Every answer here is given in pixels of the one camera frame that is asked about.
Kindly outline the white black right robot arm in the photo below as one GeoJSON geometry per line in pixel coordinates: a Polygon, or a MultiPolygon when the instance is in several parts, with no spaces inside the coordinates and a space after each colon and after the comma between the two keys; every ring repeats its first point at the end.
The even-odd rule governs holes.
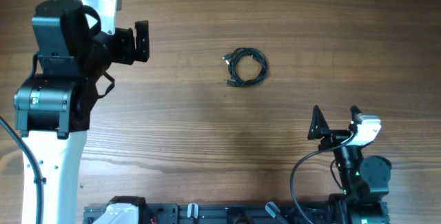
{"type": "Polygon", "coordinates": [[[387,224],[387,204],[382,198],[389,193],[391,161],[382,156],[362,155],[362,149],[374,142],[380,132],[379,116],[363,114],[351,106],[351,122],[345,130],[332,130],[323,113],[313,108],[307,138],[319,139],[318,150],[334,153],[342,194],[329,196],[334,223],[387,224]]]}

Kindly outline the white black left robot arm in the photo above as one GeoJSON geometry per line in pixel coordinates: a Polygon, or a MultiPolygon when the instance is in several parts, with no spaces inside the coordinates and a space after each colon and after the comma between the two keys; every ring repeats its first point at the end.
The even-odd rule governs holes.
{"type": "Polygon", "coordinates": [[[92,108],[102,98],[97,81],[113,63],[149,59],[149,23],[106,34],[94,8],[48,0],[36,7],[32,27],[39,49],[14,96],[25,165],[21,220],[74,223],[79,164],[92,108]]]}

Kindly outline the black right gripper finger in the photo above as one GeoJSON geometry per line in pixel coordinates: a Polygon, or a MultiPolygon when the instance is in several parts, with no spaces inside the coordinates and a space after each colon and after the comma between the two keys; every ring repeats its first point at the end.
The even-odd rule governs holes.
{"type": "Polygon", "coordinates": [[[321,139],[322,137],[329,136],[330,129],[325,120],[323,113],[318,105],[313,107],[311,125],[307,135],[308,140],[321,139]]]}
{"type": "Polygon", "coordinates": [[[360,109],[356,105],[353,105],[351,106],[350,111],[351,111],[351,122],[353,124],[362,123],[362,112],[360,111],[360,109]]]}

